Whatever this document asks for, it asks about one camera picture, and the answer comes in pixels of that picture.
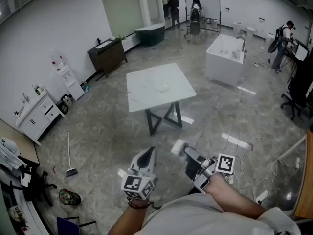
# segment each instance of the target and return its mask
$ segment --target whiteboard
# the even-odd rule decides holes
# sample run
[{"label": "whiteboard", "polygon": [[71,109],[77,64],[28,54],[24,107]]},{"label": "whiteboard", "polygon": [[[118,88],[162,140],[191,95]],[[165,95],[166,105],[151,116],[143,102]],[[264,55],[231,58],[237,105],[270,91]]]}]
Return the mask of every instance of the whiteboard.
[{"label": "whiteboard", "polygon": [[[220,0],[200,0],[203,16],[205,18],[220,19]],[[192,0],[186,0],[187,16],[190,16],[190,6]]]}]

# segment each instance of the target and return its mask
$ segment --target backpack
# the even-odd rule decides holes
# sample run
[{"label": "backpack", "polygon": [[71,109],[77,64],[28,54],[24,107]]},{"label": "backpack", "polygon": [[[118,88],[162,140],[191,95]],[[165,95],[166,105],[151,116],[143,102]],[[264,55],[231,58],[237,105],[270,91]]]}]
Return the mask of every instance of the backpack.
[{"label": "backpack", "polygon": [[191,10],[190,21],[191,22],[200,22],[200,13],[199,13],[198,9],[193,8]]},{"label": "backpack", "polygon": [[280,27],[276,30],[275,40],[278,42],[282,42],[284,38],[284,29],[288,29],[288,27]]}]

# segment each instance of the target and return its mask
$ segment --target office chair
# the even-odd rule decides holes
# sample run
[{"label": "office chair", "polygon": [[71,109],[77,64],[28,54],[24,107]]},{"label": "office chair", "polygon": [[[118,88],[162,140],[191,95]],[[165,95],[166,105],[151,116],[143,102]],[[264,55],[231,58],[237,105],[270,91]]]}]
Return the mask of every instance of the office chair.
[{"label": "office chair", "polygon": [[298,115],[301,115],[301,110],[298,105],[302,108],[307,106],[306,94],[313,81],[313,72],[312,72],[312,61],[307,57],[304,61],[300,61],[297,68],[297,73],[294,79],[288,85],[289,95],[282,93],[282,98],[288,100],[287,103],[281,104],[280,108],[282,109],[284,105],[290,105],[292,108],[292,120],[294,120],[294,109],[298,110]]},{"label": "office chair", "polygon": [[12,181],[10,181],[10,187],[13,189],[17,190],[22,190],[24,193],[24,198],[26,201],[32,201],[32,200],[40,200],[40,196],[43,195],[45,201],[50,205],[53,206],[51,201],[48,199],[47,194],[45,193],[45,189],[48,187],[53,187],[57,188],[56,185],[54,184],[45,184],[45,176],[48,175],[47,172],[43,172],[42,176],[39,177],[39,175],[36,172],[30,172],[27,171],[24,166],[21,166],[21,173],[22,173],[22,178],[24,178],[24,174],[27,173],[31,175],[30,182],[28,183],[28,187],[22,186],[22,187],[17,187],[12,184]]},{"label": "office chair", "polygon": [[76,225],[68,221],[69,219],[76,219],[79,217],[67,217],[67,218],[60,218],[57,217],[57,225],[58,225],[58,234],[59,235],[80,235],[80,228],[86,225],[91,225],[97,223],[97,221],[92,221],[82,225]]}]

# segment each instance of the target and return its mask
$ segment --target broom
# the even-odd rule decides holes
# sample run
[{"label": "broom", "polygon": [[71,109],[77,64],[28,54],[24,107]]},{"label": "broom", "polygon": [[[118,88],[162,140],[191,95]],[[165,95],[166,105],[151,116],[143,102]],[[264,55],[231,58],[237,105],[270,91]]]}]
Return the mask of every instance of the broom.
[{"label": "broom", "polygon": [[69,169],[65,172],[66,176],[73,176],[78,173],[76,168],[72,168],[70,164],[70,152],[69,152],[69,131],[67,132],[67,146],[68,146],[68,161],[69,161]]}]

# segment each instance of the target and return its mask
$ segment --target faucet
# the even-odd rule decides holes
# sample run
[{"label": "faucet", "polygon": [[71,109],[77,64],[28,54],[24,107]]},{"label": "faucet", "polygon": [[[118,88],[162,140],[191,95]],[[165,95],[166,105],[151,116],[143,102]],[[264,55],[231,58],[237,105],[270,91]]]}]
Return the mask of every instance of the faucet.
[{"label": "faucet", "polygon": [[236,39],[238,39],[238,38],[242,38],[244,40],[243,48],[241,49],[241,51],[243,52],[244,49],[245,49],[246,40],[243,37],[241,37],[241,36],[237,37]]}]

